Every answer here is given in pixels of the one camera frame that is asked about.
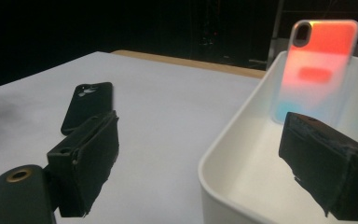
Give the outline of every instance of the white tabletop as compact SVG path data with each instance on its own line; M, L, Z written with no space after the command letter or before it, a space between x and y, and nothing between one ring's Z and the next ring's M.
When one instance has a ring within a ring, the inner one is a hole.
M85 218L63 223L202 223L201 155L259 79L96 52L0 87L0 174L47 165L76 85L115 86L120 153Z

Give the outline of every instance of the white plastic container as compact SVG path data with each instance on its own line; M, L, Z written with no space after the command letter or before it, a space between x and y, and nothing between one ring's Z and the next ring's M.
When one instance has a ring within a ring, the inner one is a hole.
M270 111L286 54L280 53L200 161L205 224L341 223L331 214L324 216L322 207L297 184L290 167L278 156L282 125L272 120ZM342 109L335 128L358 141L356 57L351 58L337 100Z

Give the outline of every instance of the gradient phone case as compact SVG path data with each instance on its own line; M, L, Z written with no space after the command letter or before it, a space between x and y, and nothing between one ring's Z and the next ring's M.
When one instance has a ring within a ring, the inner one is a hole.
M90 117L109 112L112 109L112 83L78 85L63 120L61 133L68 135Z
M291 33L273 118L296 112L335 124L346 68L358 36L357 21L299 21Z

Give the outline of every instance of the dark background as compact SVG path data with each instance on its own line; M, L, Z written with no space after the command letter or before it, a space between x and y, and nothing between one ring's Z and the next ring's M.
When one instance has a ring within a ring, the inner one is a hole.
M265 69L279 1L0 0L0 85L94 51L128 49ZM358 1L285 0L300 19L358 20Z

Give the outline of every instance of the white tray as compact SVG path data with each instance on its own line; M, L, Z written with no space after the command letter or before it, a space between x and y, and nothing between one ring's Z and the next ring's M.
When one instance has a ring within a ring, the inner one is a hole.
M278 156L282 125L270 117L286 52L204 154L199 165L204 223L341 223L294 180ZM352 57L339 99L340 132L358 141L358 58Z

